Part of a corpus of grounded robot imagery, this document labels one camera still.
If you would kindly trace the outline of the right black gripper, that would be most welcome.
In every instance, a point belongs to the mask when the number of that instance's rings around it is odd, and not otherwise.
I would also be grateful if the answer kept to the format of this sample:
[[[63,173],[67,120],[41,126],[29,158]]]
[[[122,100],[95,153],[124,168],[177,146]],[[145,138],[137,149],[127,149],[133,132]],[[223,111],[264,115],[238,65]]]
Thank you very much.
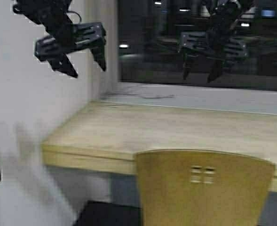
[[[184,80],[187,79],[196,56],[202,55],[213,59],[213,65],[207,77],[207,83],[215,81],[222,75],[225,61],[245,60],[248,57],[246,43],[241,38],[230,37],[222,45],[221,50],[215,51],[208,46],[205,32],[182,32],[179,38],[178,52],[184,54]]]

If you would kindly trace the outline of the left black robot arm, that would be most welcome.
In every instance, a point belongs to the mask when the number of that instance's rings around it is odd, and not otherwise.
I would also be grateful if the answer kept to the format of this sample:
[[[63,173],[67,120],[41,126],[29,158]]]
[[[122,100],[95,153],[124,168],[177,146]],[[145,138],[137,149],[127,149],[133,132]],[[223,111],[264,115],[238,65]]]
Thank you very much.
[[[17,0],[15,14],[23,15],[36,25],[45,27],[47,36],[35,42],[34,56],[48,62],[54,72],[77,78],[68,54],[89,49],[93,60],[106,71],[106,30],[101,22],[73,23],[68,16],[70,0]]]

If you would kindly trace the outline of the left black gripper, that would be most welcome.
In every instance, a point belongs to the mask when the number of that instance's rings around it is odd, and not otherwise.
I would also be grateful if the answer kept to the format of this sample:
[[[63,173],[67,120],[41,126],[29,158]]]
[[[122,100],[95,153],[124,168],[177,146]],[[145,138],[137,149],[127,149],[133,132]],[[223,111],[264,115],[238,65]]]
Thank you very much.
[[[73,40],[70,43],[64,45],[52,35],[47,35],[36,41],[34,55],[42,62],[49,61],[54,72],[61,72],[72,78],[78,78],[78,73],[68,55],[89,49],[94,61],[105,72],[106,31],[102,23],[74,24],[72,28]]]

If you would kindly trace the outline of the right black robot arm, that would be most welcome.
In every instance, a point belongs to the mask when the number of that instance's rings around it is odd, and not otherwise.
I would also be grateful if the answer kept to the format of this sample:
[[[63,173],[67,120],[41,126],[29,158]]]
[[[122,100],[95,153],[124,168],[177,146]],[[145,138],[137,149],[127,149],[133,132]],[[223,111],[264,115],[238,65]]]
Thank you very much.
[[[254,0],[226,0],[214,3],[203,0],[209,12],[209,25],[205,31],[186,31],[180,34],[179,50],[183,55],[184,80],[187,79],[196,60],[203,56],[213,62],[207,77],[210,83],[223,74],[224,64],[236,63],[248,55],[245,42],[233,37],[240,17],[250,10]]]

